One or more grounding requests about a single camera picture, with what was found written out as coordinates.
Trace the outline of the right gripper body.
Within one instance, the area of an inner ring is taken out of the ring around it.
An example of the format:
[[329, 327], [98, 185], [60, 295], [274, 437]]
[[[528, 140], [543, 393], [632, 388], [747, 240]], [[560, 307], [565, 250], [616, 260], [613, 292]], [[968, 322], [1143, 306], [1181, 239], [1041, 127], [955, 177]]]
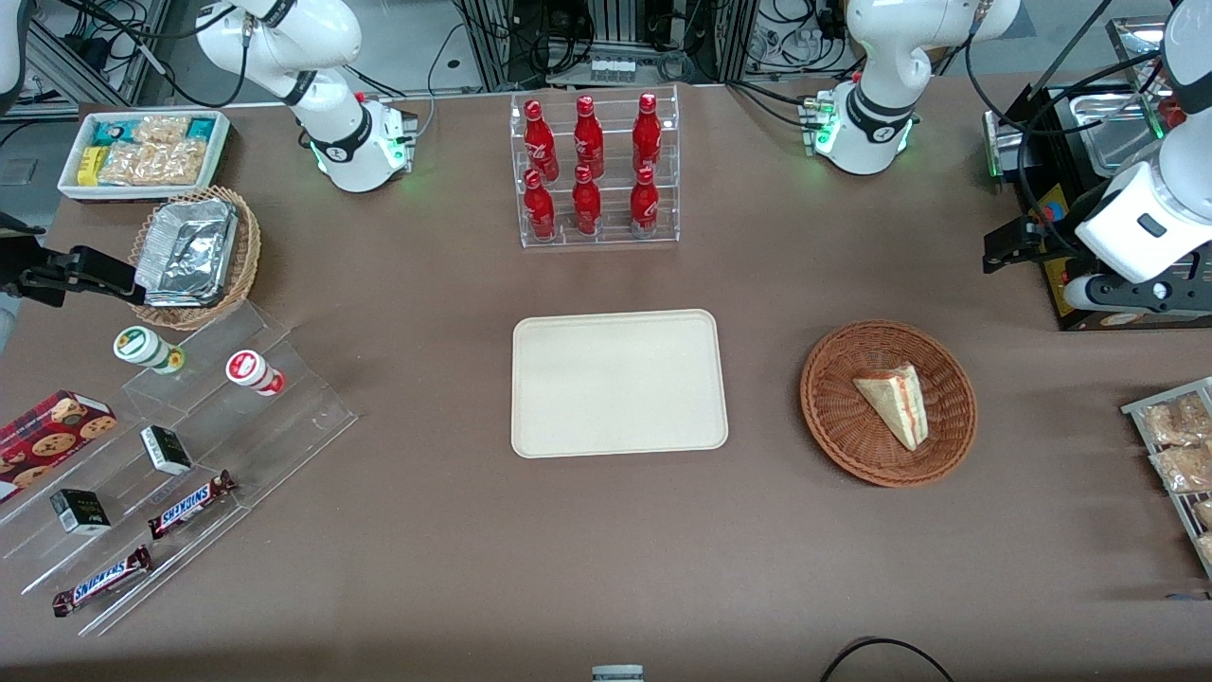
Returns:
[[23, 220], [15, 219], [8, 213], [1, 214], [1, 290], [2, 294], [15, 298], [29, 298], [42, 302], [42, 298], [27, 290], [21, 283], [19, 277], [27, 268], [39, 267], [45, 260], [42, 243], [38, 237], [42, 237], [42, 227], [29, 225]]

